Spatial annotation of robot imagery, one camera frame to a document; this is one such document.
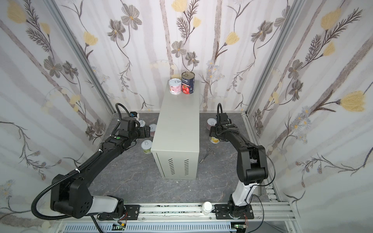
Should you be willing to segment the green label can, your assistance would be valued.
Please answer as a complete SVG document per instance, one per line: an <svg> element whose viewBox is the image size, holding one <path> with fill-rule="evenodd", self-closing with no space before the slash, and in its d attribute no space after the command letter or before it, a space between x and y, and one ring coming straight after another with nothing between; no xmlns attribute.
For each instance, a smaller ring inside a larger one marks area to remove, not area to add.
<svg viewBox="0 0 373 233"><path fill-rule="evenodd" d="M150 154L151 148L152 148L152 141L151 140L145 140L141 143L141 148L145 154Z"/></svg>

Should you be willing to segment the yellow label can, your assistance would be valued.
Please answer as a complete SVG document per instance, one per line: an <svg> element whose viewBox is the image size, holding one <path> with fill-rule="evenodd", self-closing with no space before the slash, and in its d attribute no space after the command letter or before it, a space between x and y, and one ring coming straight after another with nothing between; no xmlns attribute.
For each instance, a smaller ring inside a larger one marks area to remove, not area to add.
<svg viewBox="0 0 373 233"><path fill-rule="evenodd" d="M213 144L218 144L220 142L220 140L218 138L215 138L213 136L211 136L209 139L210 139L210 142L213 143Z"/></svg>

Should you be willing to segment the pink white can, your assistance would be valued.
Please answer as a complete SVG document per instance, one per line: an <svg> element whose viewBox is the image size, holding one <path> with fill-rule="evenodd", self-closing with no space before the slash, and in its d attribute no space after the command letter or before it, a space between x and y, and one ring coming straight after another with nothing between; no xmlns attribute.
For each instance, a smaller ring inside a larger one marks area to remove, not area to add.
<svg viewBox="0 0 373 233"><path fill-rule="evenodd" d="M182 92L182 81L178 78L169 80L170 93L172 95L179 95Z"/></svg>

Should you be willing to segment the blue red tomato can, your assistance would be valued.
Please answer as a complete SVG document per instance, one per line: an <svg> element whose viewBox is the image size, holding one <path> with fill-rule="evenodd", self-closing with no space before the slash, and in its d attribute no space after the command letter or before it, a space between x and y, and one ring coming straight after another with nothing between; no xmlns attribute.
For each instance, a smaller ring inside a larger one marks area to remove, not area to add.
<svg viewBox="0 0 373 233"><path fill-rule="evenodd" d="M182 73L182 91L184 94L192 94L194 92L195 74L190 71Z"/></svg>

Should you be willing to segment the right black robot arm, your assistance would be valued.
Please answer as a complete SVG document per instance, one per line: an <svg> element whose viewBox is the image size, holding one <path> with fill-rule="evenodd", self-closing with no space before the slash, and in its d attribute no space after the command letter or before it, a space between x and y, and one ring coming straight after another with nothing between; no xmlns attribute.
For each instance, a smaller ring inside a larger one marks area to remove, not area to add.
<svg viewBox="0 0 373 233"><path fill-rule="evenodd" d="M258 187L263 187L262 182L269 176L265 148L243 136L227 113L223 112L221 104L217 106L216 120L217 123L211 127L209 136L222 142L229 142L235 148L239 178L228 203L215 205L216 219L254 219L252 199L260 199L254 191Z"/></svg>

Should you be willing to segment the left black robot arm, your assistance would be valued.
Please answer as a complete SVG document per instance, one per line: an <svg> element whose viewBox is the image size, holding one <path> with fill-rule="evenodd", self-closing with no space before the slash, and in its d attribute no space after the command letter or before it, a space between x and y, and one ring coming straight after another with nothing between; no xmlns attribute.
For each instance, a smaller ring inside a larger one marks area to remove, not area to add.
<svg viewBox="0 0 373 233"><path fill-rule="evenodd" d="M94 214L106 214L106 219L119 219L126 214L123 199L112 196L93 196L89 187L94 179L123 152L132 148L138 139L150 137L150 127L142 126L137 112L118 114L117 124L110 136L85 162L66 175L57 175L52 184L41 191L31 204L32 214L43 220L60 220L69 217L82 218ZM50 209L58 216L47 216L37 209L40 199L51 194Z"/></svg>

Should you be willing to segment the dark label can left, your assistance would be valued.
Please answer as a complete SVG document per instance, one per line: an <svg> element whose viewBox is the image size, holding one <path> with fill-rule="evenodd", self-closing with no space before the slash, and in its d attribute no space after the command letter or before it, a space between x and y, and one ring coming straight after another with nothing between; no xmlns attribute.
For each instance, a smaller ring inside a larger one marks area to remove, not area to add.
<svg viewBox="0 0 373 233"><path fill-rule="evenodd" d="M145 127L146 126L146 121L144 121L144 120L140 120L139 123L140 123L140 127Z"/></svg>

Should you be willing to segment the pink label can left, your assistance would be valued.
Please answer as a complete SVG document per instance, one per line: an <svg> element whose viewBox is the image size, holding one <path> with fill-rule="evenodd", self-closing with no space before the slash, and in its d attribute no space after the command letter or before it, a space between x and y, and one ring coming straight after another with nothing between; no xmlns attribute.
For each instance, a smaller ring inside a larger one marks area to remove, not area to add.
<svg viewBox="0 0 373 233"><path fill-rule="evenodd" d="M153 123L153 124L150 124L149 127L150 127L150 136L154 137L157 125Z"/></svg>

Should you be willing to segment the pink can right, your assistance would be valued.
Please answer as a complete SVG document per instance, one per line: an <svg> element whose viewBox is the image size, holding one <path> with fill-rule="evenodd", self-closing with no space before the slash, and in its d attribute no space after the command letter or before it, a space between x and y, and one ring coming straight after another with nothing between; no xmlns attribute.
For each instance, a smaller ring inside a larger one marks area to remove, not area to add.
<svg viewBox="0 0 373 233"><path fill-rule="evenodd" d="M211 127L215 126L217 124L217 120L215 118L209 118L207 120L207 129L210 130Z"/></svg>

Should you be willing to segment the small metal scissors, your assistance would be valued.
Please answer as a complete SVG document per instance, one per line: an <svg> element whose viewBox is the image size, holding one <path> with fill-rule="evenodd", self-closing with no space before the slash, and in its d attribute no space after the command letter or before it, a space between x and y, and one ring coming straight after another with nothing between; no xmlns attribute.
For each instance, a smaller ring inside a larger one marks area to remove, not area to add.
<svg viewBox="0 0 373 233"><path fill-rule="evenodd" d="M210 154L212 154L213 152L214 152L214 151L213 151L212 149L207 148L207 149L206 149L206 153L205 153L205 155L203 156L203 158L202 158L201 161L200 161L200 164L203 163L203 162L205 161L205 159L206 159Z"/></svg>

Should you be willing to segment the grey metal cabinet box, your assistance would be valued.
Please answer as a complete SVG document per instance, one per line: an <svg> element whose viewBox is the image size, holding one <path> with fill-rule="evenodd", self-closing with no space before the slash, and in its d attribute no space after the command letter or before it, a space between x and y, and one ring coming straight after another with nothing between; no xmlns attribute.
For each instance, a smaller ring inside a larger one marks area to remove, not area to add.
<svg viewBox="0 0 373 233"><path fill-rule="evenodd" d="M200 104L196 91L173 95L166 84L151 152L163 179L195 180L200 153Z"/></svg>

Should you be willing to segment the aluminium rail frame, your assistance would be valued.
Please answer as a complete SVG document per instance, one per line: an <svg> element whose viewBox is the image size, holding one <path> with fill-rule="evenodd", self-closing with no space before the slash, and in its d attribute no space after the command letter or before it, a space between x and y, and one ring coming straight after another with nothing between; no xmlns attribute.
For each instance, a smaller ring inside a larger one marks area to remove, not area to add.
<svg viewBox="0 0 373 233"><path fill-rule="evenodd" d="M254 219L216 219L214 210L204 215L201 203L148 203L131 204L121 220L95 220L90 217L81 219L64 219L57 221L52 233L98 233L102 231L100 223L114 223L125 227L128 223L231 223L236 229L233 233L299 233L300 227L291 206L284 202L252 203Z"/></svg>

